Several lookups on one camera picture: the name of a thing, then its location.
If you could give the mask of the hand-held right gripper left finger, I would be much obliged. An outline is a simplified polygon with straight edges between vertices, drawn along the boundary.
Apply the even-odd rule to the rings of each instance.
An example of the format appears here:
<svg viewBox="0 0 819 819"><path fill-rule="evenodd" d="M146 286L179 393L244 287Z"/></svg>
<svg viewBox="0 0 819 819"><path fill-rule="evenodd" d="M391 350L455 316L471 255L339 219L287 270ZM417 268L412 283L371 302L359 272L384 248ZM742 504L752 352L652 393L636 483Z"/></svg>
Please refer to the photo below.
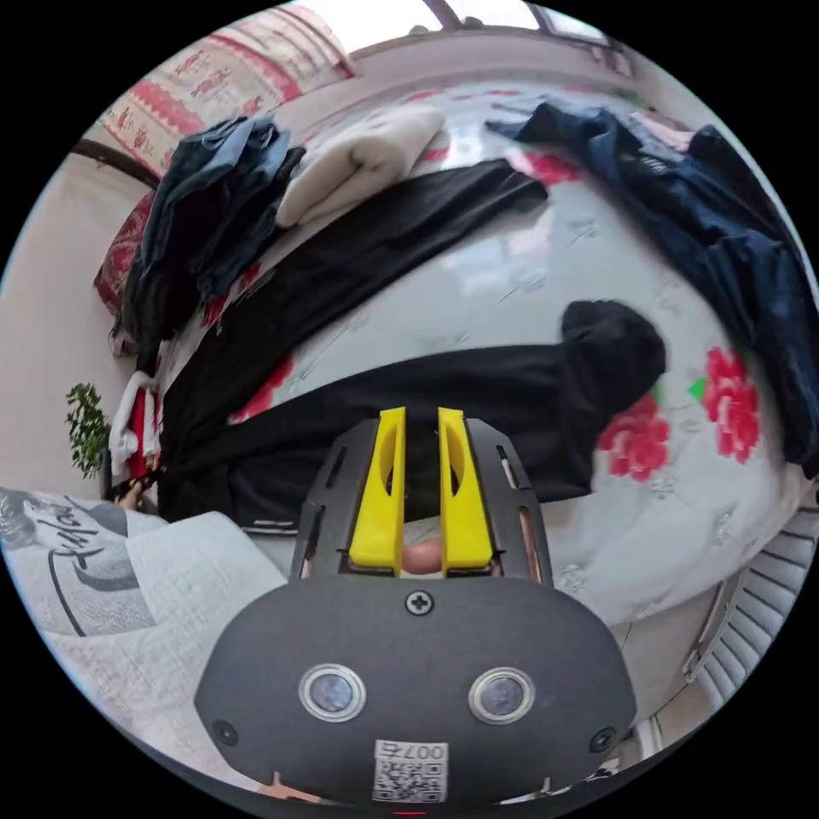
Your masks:
<svg viewBox="0 0 819 819"><path fill-rule="evenodd" d="M380 413L348 551L357 570L399 570L404 547L406 409Z"/></svg>

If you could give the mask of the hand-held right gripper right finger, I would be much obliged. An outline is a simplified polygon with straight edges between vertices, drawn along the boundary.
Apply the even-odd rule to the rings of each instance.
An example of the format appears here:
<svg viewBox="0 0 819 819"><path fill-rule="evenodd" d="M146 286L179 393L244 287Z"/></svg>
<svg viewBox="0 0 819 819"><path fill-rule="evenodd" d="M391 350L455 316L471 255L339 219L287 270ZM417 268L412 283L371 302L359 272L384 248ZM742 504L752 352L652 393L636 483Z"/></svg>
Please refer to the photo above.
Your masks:
<svg viewBox="0 0 819 819"><path fill-rule="evenodd" d="M460 410L438 409L438 437L442 572L485 572L493 560L492 541Z"/></svg>

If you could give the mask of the person's right hand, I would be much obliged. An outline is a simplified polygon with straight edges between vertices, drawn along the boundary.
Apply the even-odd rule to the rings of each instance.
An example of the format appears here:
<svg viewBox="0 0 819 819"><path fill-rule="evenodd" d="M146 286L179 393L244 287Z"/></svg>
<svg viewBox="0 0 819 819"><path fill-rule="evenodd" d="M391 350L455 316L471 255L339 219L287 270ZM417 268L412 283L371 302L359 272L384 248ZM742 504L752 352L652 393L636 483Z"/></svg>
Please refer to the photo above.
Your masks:
<svg viewBox="0 0 819 819"><path fill-rule="evenodd" d="M432 575L441 572L442 548L437 537L405 544L402 552L402 569L416 575Z"/></svg>

